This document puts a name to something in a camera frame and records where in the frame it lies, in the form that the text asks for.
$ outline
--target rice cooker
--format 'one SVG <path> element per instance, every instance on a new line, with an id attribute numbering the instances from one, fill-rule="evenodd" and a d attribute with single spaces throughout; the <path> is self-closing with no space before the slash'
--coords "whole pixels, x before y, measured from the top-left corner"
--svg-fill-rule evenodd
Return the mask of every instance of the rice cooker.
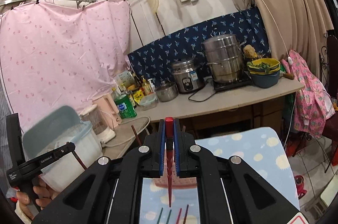
<path id="1" fill-rule="evenodd" d="M 201 65 L 196 65 L 193 58 L 175 61 L 171 63 L 171 68 L 179 93 L 194 92 L 204 87 Z"/>

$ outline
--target ironing board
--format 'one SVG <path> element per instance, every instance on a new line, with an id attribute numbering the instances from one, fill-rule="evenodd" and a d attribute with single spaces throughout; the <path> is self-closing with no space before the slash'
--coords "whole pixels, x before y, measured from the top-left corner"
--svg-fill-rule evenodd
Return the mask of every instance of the ironing board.
<path id="1" fill-rule="evenodd" d="M 200 139 L 196 140 L 196 144 L 209 149 L 219 157 L 240 156 L 291 204 L 297 209 L 300 208 L 290 164 L 273 129 L 258 128 L 226 136 Z M 189 208 L 185 224 L 199 224 L 197 188 L 193 187 L 193 180 L 187 181 L 186 184 L 183 183 L 177 189 L 173 186 L 172 206 L 169 208 L 168 189 L 161 185 L 161 182 L 166 179 L 163 177 L 157 180 L 143 180 L 140 224 L 165 224 L 170 209 L 172 212 L 167 224 L 175 224 L 180 208 L 182 208 L 182 213 L 179 224 L 182 224 L 187 204 Z M 161 208 L 163 211 L 158 222 Z"/>

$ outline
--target tiled floor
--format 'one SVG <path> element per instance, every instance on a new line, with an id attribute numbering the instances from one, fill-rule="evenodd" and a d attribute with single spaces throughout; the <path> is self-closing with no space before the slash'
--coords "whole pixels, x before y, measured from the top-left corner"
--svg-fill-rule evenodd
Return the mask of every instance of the tiled floor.
<path id="1" fill-rule="evenodd" d="M 326 154 L 330 153 L 331 140 L 322 137 L 317 142 L 312 139 L 308 146 L 295 157 L 288 158 L 293 174 L 304 177 L 304 188 L 307 193 L 299 200 L 299 203 L 301 211 L 308 218 L 310 224 L 315 223 L 313 212 L 305 212 L 305 206 L 322 193 L 333 174 L 338 170 L 338 166 L 330 166 L 327 173 L 324 173 L 328 160 L 323 150 Z"/>

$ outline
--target silver bolt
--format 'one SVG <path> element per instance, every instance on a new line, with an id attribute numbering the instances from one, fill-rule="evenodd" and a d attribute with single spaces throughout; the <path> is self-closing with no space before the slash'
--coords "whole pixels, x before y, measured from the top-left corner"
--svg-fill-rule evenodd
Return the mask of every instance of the silver bolt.
<path id="1" fill-rule="evenodd" d="M 101 158 L 99 158 L 99 160 L 98 160 L 98 163 L 99 163 L 100 165 L 106 165 L 108 162 L 109 162 L 109 158 L 107 158 L 107 157 L 101 157 Z"/>
<path id="2" fill-rule="evenodd" d="M 201 150 L 201 147 L 198 146 L 198 145 L 192 145 L 192 146 L 190 147 L 190 150 L 191 150 L 192 152 L 198 153 L 198 152 Z"/>
<path id="3" fill-rule="evenodd" d="M 240 162 L 242 162 L 241 158 L 237 155 L 231 157 L 231 162 L 234 164 L 239 164 Z"/>
<path id="4" fill-rule="evenodd" d="M 149 151 L 149 147 L 148 146 L 140 146 L 139 147 L 139 152 L 140 153 L 147 153 Z"/>

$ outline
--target green vegetables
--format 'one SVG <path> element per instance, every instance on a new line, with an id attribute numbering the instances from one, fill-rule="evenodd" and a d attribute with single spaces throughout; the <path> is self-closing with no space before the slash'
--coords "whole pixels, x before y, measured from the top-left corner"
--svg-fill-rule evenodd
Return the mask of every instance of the green vegetables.
<path id="1" fill-rule="evenodd" d="M 270 65 L 267 64 L 267 63 L 260 63 L 259 65 L 254 65 L 252 62 L 248 62 L 247 66 L 263 69 L 266 74 L 269 74 L 269 72 L 270 72 Z"/>

